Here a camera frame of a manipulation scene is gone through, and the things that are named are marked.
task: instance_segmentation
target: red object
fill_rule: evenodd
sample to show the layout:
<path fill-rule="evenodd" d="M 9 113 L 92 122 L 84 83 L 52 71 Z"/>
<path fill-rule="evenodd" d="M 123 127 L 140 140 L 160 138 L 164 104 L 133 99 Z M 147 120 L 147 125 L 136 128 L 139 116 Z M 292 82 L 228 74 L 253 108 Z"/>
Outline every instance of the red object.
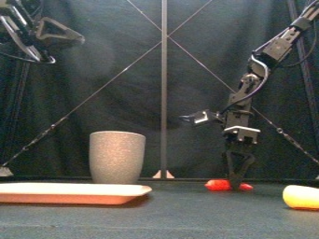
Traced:
<path fill-rule="evenodd" d="M 213 190 L 213 191 L 232 190 L 229 180 L 227 180 L 227 179 L 212 179 L 205 183 L 204 187 L 208 190 Z M 252 190 L 253 187 L 247 183 L 241 183 L 239 186 L 239 189 L 240 190 Z"/>

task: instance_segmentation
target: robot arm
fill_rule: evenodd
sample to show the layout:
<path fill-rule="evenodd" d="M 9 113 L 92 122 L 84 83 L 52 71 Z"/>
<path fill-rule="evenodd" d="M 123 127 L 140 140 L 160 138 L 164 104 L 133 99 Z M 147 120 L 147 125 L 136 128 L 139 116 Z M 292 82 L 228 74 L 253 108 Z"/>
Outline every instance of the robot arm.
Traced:
<path fill-rule="evenodd" d="M 57 21 L 41 18 L 40 22 L 34 22 L 21 0 L 0 0 L 0 22 L 20 50 L 32 59 L 29 62 L 54 63 L 46 50 L 52 44 L 84 43 L 84 37 Z"/>
<path fill-rule="evenodd" d="M 289 55 L 297 39 L 313 25 L 317 15 L 319 0 L 309 4 L 289 27 L 253 51 L 248 60 L 247 73 L 240 79 L 239 90 L 231 93 L 229 103 L 220 112 L 212 113 L 205 109 L 180 117 L 193 126 L 209 121 L 221 124 L 225 137 L 223 159 L 228 164 L 228 178 L 233 190 L 239 188 L 247 169 L 253 163 L 252 149 L 260 133 L 257 129 L 249 128 L 249 117 L 253 115 L 251 112 L 252 97 L 264 86 L 275 68 Z M 239 166 L 235 163 L 237 157 L 241 161 Z"/>

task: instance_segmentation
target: dark table surface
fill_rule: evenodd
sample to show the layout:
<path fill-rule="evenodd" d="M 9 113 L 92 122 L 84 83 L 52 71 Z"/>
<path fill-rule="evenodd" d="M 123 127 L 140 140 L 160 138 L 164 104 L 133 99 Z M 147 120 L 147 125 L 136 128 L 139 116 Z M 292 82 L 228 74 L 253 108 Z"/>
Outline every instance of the dark table surface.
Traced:
<path fill-rule="evenodd" d="M 204 182 L 141 181 L 123 205 L 0 204 L 2 238 L 319 238 L 319 211 L 289 209 L 280 183 L 211 192 Z"/>

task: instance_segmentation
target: diagonal support wire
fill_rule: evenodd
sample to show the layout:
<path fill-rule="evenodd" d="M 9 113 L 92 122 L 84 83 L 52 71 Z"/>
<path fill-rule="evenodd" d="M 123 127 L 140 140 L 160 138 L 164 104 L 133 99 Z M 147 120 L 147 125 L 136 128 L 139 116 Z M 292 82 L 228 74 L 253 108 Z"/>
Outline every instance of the diagonal support wire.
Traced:
<path fill-rule="evenodd" d="M 140 12 L 140 14 L 144 16 L 149 22 L 152 20 L 147 17 L 147 15 L 140 11 L 140 9 L 132 4 L 129 0 L 127 0 L 129 4 L 135 7 L 135 9 Z M 179 27 L 172 31 L 172 33 L 167 36 L 168 39 L 176 44 L 176 46 L 187 53 L 187 55 L 195 60 L 195 62 L 205 69 L 205 71 L 215 77 L 215 79 L 225 86 L 225 88 L 231 91 L 235 92 L 235 90 L 231 88 L 231 86 L 224 82 L 224 80 L 215 74 L 215 72 L 208 68 L 207 65 L 193 56 L 193 54 L 180 45 L 180 43 L 171 37 L 171 35 L 181 28 L 181 26 L 197 15 L 197 13 L 212 3 L 212 0 L 209 0 L 199 9 L 197 11 L 189 16 L 189 18 L 179 25 Z M 319 164 L 319 161 L 313 158 L 313 156 L 303 149 L 301 145 L 296 142 L 296 140 L 284 133 L 283 129 L 277 127 L 272 121 L 253 108 L 253 111 L 256 114 L 264 119 L 265 122 L 269 123 L 269 125 L 273 127 L 276 132 L 283 135 L 283 137 L 291 142 L 291 144 L 303 151 L 305 156 L 316 163 Z"/>
<path fill-rule="evenodd" d="M 131 6 L 139 11 L 139 13 L 144 16 L 144 18 L 156 26 L 156 28 L 161 31 L 160 27 L 153 23 L 151 18 L 143 13 L 143 11 L 136 7 L 136 5 L 132 3 L 131 0 L 125 0 Z M 187 53 L 187 55 L 196 61 L 196 63 L 207 70 L 207 72 L 216 78 L 216 80 L 225 86 L 225 88 L 235 92 L 235 90 L 229 87 L 229 85 L 221 80 L 221 78 L 213 73 L 213 71 L 204 65 L 204 63 L 192 55 L 192 53 L 177 43 L 177 41 L 171 37 L 171 35 L 181 28 L 181 26 L 197 15 L 197 13 L 212 3 L 213 0 L 209 0 L 199 9 L 197 11 L 189 16 L 189 18 L 179 25 L 179 27 L 172 31 L 169 35 L 167 35 L 167 38 L 177 45 L 177 47 Z M 30 146 L 33 146 L 45 136 L 46 134 L 54 130 L 54 128 L 68 119 L 69 115 L 99 94 L 99 92 L 120 77 L 120 75 L 145 57 L 145 55 L 161 44 L 161 41 L 148 50 L 144 52 L 144 54 L 133 61 L 121 71 L 120 73 L 113 76 L 105 84 L 83 100 L 83 102 L 53 123 L 46 130 L 44 130 L 33 139 L 32 141 L 22 147 L 22 149 L 13 155 L 13 157 L 1 165 L 1 167 L 5 167 L 25 151 L 29 150 Z M 269 123 L 272 127 L 277 128 L 272 121 L 257 111 L 255 112 L 261 116 L 261 118 L 265 120 L 265 122 Z M 303 150 L 300 145 L 296 143 L 295 140 L 295 146 Z M 313 159 L 313 157 L 307 153 L 305 150 L 303 150 L 305 155 L 319 164 L 319 161 Z"/>

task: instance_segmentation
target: black cable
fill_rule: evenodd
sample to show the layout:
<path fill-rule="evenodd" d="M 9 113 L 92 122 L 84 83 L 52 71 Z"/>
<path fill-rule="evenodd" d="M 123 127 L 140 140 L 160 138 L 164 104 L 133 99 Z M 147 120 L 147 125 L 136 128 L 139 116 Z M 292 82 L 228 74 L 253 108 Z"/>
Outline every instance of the black cable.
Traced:
<path fill-rule="evenodd" d="M 239 99 L 237 101 L 235 101 L 235 102 L 232 102 L 229 105 L 227 105 L 227 107 L 220 111 L 220 113 L 219 113 L 220 115 L 223 115 L 224 112 L 225 112 L 233 105 L 236 105 L 237 103 L 240 103 L 240 102 L 245 101 L 247 99 L 252 98 L 252 97 L 257 94 L 257 92 L 260 91 L 261 87 L 264 86 L 264 84 L 265 84 L 265 82 L 267 82 L 267 80 L 268 80 L 268 75 L 269 75 L 268 66 L 264 65 L 260 61 L 257 61 L 253 56 L 252 56 L 252 60 L 253 60 L 256 63 L 259 63 L 259 64 L 263 66 L 263 68 L 264 68 L 264 75 L 265 75 L 265 76 L 264 76 L 264 78 L 263 78 L 263 81 L 261 81 L 261 83 L 259 84 L 259 86 L 256 87 L 256 89 L 255 89 L 248 95 L 245 95 L 241 99 Z"/>

